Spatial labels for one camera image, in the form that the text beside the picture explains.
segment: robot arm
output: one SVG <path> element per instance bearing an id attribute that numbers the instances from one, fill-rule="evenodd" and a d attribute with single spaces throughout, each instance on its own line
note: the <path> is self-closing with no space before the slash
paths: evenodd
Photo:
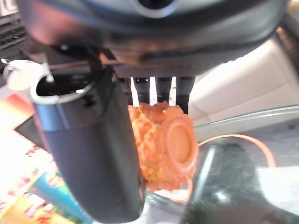
<path id="1" fill-rule="evenodd" d="M 287 2 L 17 0 L 33 53 L 46 54 L 54 77 L 31 88 L 35 121 L 88 214 L 120 223 L 142 211 L 144 180 L 124 98 L 130 104 L 128 80 L 135 79 L 147 102 L 149 77 L 156 77 L 159 100 L 177 77 L 177 104 L 187 112 L 194 77 L 268 39 Z"/>

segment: orange toy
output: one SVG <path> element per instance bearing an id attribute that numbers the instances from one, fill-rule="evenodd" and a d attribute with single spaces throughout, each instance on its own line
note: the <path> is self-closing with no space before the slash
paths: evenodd
<path id="1" fill-rule="evenodd" d="M 167 102 L 128 110 L 147 188 L 175 190 L 192 179 L 198 146 L 189 116 Z"/>

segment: black plastic housing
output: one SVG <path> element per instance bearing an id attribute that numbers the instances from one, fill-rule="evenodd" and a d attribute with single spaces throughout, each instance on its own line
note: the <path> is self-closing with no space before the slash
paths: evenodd
<path id="1" fill-rule="evenodd" d="M 42 77 L 31 98 L 44 144 L 76 200 L 97 221 L 123 223 L 140 216 L 145 189 L 127 103 L 111 74 Z"/>

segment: orange cable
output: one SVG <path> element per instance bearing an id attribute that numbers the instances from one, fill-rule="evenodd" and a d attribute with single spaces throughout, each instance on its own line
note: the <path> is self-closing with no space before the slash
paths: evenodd
<path id="1" fill-rule="evenodd" d="M 202 146 L 208 142 L 211 142 L 215 139 L 220 139 L 220 138 L 228 138 L 228 137 L 236 137 L 236 138 L 242 138 L 242 139 L 245 139 L 245 140 L 248 140 L 248 141 L 251 141 L 253 144 L 255 144 L 256 146 L 258 146 L 263 154 L 265 155 L 265 158 L 267 160 L 267 163 L 268 163 L 268 166 L 270 168 L 276 168 L 276 162 L 275 162 L 275 158 L 273 156 L 273 153 L 271 152 L 271 150 L 264 144 L 262 143 L 260 140 L 258 139 L 255 139 L 253 137 L 250 137 L 250 136 L 247 136 L 247 135 L 242 135 L 242 134 L 226 134 L 226 135 L 220 135 L 220 136 L 216 136 L 216 137 L 213 137 L 213 138 L 210 138 L 208 140 L 205 140 L 201 143 L 198 144 L 198 146 Z M 183 200 L 178 200 L 178 199 L 175 199 L 175 198 L 170 198 L 172 201 L 174 202 L 177 202 L 177 203 L 184 203 L 184 202 L 187 202 L 191 196 L 191 193 L 192 193 L 192 189 L 193 189 L 193 182 L 192 180 L 188 180 L 187 181 L 187 184 L 188 184 L 188 194 L 186 196 L 186 198 L 184 198 Z"/>

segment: transparent container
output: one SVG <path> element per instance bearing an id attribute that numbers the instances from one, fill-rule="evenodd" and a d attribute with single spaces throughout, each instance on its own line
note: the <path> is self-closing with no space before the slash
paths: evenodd
<path id="1" fill-rule="evenodd" d="M 189 201 L 147 194 L 147 203 L 190 224 L 299 223 L 298 105 L 204 124 L 195 133 L 204 144 Z"/>

